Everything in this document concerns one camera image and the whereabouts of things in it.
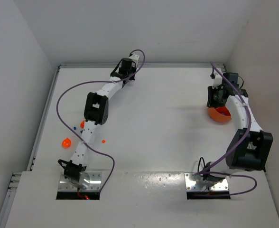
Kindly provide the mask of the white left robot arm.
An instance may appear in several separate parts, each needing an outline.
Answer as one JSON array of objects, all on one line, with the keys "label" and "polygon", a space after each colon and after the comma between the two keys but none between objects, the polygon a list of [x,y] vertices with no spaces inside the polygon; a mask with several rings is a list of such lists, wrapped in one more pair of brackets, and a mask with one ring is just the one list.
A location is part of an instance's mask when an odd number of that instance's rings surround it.
[{"label": "white left robot arm", "polygon": [[77,84],[76,88],[83,84],[103,83],[101,89],[96,92],[89,92],[84,107],[83,131],[76,136],[79,143],[75,152],[68,161],[58,160],[64,168],[64,177],[74,184],[80,184],[86,170],[89,155],[92,150],[90,144],[93,142],[95,133],[99,127],[106,123],[109,116],[109,101],[121,90],[130,80],[135,79],[138,70],[140,56],[130,54],[129,57],[122,58],[114,70],[110,73],[107,81],[90,81]]}]

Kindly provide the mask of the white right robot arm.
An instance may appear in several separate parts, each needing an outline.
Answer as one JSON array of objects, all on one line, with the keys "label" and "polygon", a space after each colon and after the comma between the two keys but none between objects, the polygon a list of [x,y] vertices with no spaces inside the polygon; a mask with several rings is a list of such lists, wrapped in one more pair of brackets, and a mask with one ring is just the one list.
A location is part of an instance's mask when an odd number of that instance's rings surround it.
[{"label": "white right robot arm", "polygon": [[203,180],[222,182],[226,176],[241,171],[262,171],[273,143],[255,120],[247,91],[238,85],[237,73],[212,73],[213,85],[207,88],[208,108],[226,108],[232,118],[235,135],[222,160],[210,161],[201,171]]}]

